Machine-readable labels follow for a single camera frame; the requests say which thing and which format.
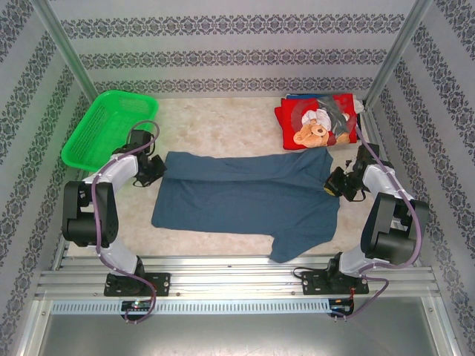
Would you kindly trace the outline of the green plastic basket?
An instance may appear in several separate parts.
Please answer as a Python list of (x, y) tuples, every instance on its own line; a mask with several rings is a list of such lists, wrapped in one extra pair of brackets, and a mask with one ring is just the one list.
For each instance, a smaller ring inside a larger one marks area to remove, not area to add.
[(130, 129), (154, 120), (158, 110), (158, 102), (150, 96), (120, 90), (101, 93), (66, 142), (62, 161), (71, 168), (98, 171), (126, 143)]

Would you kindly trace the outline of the red teddy bear t-shirt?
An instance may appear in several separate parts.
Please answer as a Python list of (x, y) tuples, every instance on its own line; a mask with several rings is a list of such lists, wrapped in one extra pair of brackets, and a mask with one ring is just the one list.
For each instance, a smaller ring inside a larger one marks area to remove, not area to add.
[(288, 95), (276, 107), (283, 148), (300, 150), (357, 142), (358, 115), (351, 93)]

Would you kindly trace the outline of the metal sheet shelf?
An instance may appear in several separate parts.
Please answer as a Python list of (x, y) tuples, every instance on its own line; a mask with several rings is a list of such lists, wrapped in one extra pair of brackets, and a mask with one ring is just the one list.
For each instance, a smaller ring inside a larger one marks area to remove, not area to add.
[(18, 356), (463, 356), (436, 298), (382, 298), (348, 320), (326, 314), (166, 314), (138, 326), (93, 303), (35, 303)]

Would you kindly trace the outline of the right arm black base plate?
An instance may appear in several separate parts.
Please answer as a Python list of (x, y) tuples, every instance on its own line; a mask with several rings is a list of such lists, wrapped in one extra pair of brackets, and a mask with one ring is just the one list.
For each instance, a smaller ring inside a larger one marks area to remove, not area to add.
[(301, 273), (304, 295), (368, 294), (369, 287), (362, 278), (351, 277), (337, 271), (331, 274), (324, 269)]

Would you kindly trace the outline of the aluminium frame post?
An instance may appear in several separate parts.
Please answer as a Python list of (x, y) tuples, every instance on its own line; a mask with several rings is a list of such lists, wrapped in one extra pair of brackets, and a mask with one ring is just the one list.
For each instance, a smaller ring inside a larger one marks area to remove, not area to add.
[(96, 89), (78, 53), (68, 38), (64, 27), (54, 13), (49, 0), (30, 0), (30, 2), (46, 30), (49, 32), (51, 38), (55, 42), (55, 45), (61, 53), (62, 58), (71, 69), (71, 72), (79, 83), (82, 92), (88, 101), (92, 103), (99, 95), (98, 90)]
[(405, 19), (392, 47), (382, 63), (368, 93), (365, 97), (365, 108), (371, 108), (379, 98), (384, 86), (387, 84), (394, 68), (399, 63), (410, 40), (423, 20), (433, 0), (415, 0), (410, 12)]

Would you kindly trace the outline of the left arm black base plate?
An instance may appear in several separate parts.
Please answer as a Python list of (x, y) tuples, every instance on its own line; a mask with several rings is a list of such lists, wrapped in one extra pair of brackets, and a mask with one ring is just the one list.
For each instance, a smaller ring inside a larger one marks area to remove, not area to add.
[[(167, 297), (171, 275), (169, 273), (146, 273), (145, 280), (152, 284), (158, 297)], [(151, 297), (151, 288), (137, 279), (108, 274), (105, 281), (106, 297)]]

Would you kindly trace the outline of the aluminium mounting rail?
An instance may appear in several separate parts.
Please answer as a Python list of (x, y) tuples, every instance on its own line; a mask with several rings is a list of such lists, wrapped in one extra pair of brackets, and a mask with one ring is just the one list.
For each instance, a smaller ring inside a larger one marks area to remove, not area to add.
[[(325, 268), (327, 255), (308, 254), (288, 263), (267, 257), (144, 257), (146, 271), (171, 275), (169, 297), (184, 300), (304, 298), (301, 281), (292, 274), (297, 267)], [(40, 274), (37, 300), (104, 299), (107, 268), (95, 257), (65, 257), (57, 270)], [(376, 268), (368, 273), (375, 281), (371, 294), (390, 284), (385, 297), (438, 297), (439, 285), (430, 267)]]

